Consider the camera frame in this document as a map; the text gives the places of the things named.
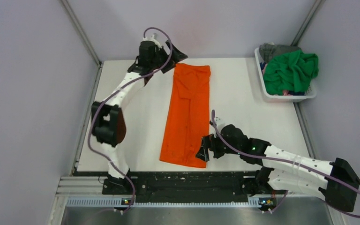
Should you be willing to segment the orange t shirt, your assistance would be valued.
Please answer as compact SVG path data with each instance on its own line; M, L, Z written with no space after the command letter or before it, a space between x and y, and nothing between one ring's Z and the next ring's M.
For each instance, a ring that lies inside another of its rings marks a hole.
M209 134L210 75L208 65L176 66L160 161L206 168L206 162L196 154L202 137Z

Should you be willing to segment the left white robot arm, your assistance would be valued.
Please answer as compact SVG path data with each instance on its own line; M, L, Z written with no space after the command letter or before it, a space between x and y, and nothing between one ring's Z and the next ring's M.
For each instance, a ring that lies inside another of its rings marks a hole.
M91 106L91 137L95 137L103 151L100 153L109 164L108 177L104 184L116 189L119 193L132 193L132 182L127 178L129 166L125 154L120 150L127 128L124 109L131 99L152 78L154 71L166 73L188 56L170 41L165 44L170 52L153 40L143 40L139 46L139 54L134 63L127 69L124 79L102 102L95 101Z

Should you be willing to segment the grey t shirt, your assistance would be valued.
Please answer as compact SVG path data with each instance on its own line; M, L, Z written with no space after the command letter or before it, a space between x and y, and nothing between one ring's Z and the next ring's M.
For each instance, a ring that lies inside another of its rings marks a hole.
M264 43L259 46L259 54L264 62L269 63L273 58L300 50L298 46L276 45L272 43Z

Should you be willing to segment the green t shirt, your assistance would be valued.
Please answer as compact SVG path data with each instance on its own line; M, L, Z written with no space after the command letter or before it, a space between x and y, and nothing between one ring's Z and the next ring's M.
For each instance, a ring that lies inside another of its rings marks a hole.
M306 92L311 81L318 76L318 64L315 53L302 50L273 58L262 76L267 93L282 96L284 91Z

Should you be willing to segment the white plastic laundry basket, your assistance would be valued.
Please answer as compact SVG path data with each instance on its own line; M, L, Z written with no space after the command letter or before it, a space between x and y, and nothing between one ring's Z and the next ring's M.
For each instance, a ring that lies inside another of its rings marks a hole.
M300 102L317 95L314 81L319 73L315 53L296 50L274 56L271 60L254 50L258 81L266 102Z

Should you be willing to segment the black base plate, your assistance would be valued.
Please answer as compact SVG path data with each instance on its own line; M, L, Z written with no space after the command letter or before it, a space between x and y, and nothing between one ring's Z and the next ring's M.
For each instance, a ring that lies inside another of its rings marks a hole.
M245 203L257 195L274 196L274 191L255 179L255 172L128 172L136 203ZM96 176L99 193L131 195L104 184L107 172L76 172Z

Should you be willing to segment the left grey corner post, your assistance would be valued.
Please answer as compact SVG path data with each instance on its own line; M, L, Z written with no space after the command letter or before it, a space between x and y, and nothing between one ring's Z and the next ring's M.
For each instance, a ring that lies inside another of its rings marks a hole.
M85 47L86 51L88 52L89 56L93 59L94 63L101 67L102 61L99 59L92 43L90 42L86 32L84 31L79 19L76 16L75 11L72 9L70 2L68 0L59 0L60 4L62 5L63 9L65 10L66 14L70 22L72 23L75 32L77 33L78 37L80 38L83 46Z

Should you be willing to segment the grey corner post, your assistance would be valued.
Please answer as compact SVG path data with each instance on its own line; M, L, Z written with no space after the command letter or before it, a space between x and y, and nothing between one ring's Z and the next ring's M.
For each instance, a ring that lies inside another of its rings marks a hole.
M303 23L301 24L296 36L294 37L291 46L298 46L303 36L305 35L307 29L315 18L316 14L321 9L322 5L326 2L326 0L315 0L309 12L307 13Z
M93 59L94 63L101 67L102 61L99 59L92 43L90 42L86 32L84 31L79 19L76 16L75 11L72 9L70 2L68 0L59 0L60 4L62 5L63 9L65 10L66 14L70 22L72 23L75 32L77 33L78 37L80 38L83 46L85 47L86 51L88 52L89 56Z

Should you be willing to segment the grey aluminium frame rail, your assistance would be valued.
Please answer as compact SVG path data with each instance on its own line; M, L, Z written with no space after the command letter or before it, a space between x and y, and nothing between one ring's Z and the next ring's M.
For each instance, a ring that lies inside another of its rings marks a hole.
M136 208L260 208L274 191L255 180L253 172L132 172L130 181L74 176L60 180L57 195L70 206Z

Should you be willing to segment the right grey corner post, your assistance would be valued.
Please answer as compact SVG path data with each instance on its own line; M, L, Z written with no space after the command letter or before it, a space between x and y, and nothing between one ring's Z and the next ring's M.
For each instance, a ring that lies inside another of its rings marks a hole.
M298 46L303 36L305 35L307 29L315 18L316 14L321 9L322 5L326 2L326 0L315 0L309 12L307 13L303 23L301 24L296 36L294 37L291 46Z

